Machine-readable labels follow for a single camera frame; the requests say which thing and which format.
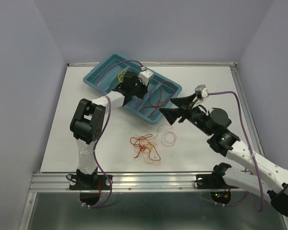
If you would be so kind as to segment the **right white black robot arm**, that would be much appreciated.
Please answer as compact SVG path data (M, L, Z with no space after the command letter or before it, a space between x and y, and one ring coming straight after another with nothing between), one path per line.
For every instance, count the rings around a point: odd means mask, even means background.
M173 124L188 120L210 138L209 147L216 153L243 166L249 173L237 172L230 165L218 165L212 175L213 185L230 185L244 189L270 202L280 214L288 217L288 170L253 151L228 127L231 120L225 110L207 111L196 94L172 98L176 108L161 108L165 119Z

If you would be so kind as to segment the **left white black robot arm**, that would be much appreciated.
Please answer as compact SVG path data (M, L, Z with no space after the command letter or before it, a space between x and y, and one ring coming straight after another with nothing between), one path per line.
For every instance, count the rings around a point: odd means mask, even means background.
M109 122L111 110L125 106L133 97L143 99L153 76L154 73L148 69L139 74L128 71L122 82L106 95L79 101L70 124L78 149L76 174L66 176L71 190L92 190L100 185L96 144Z

